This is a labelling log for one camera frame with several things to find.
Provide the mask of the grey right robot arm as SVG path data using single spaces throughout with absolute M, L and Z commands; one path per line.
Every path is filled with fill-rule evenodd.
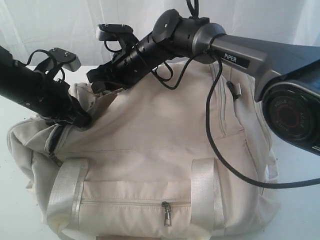
M 138 40 L 128 25 L 100 24 L 96 37 L 121 45 L 111 61 L 87 73 L 92 90 L 131 88 L 157 66 L 174 58 L 210 64 L 221 61 L 255 79 L 269 128 L 282 140 L 320 153 L 320 49 L 226 34 L 207 17 L 165 11 L 153 30 Z

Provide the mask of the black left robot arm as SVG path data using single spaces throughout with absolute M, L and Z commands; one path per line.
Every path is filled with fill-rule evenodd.
M 39 114 L 48 123 L 88 126 L 91 116 L 70 95 L 65 78 L 54 79 L 58 72 L 77 71 L 81 67 L 78 56 L 58 47 L 41 52 L 47 58 L 31 70 L 7 49 L 0 49 L 1 96 Z

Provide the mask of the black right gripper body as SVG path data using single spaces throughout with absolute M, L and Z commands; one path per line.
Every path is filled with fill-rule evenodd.
M 119 43 L 118 50 L 110 49 L 109 41 L 105 40 L 104 45 L 113 57 L 102 65 L 105 88 L 131 88 L 160 65 L 160 45 L 152 37 L 140 41 L 136 37 L 114 37 L 111 41 Z

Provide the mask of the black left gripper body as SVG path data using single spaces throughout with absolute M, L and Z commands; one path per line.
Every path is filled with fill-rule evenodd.
M 79 104 L 69 90 L 71 86 L 58 79 L 46 80 L 36 74 L 23 78 L 23 106 L 38 113 L 42 117 L 60 121 L 60 105 Z

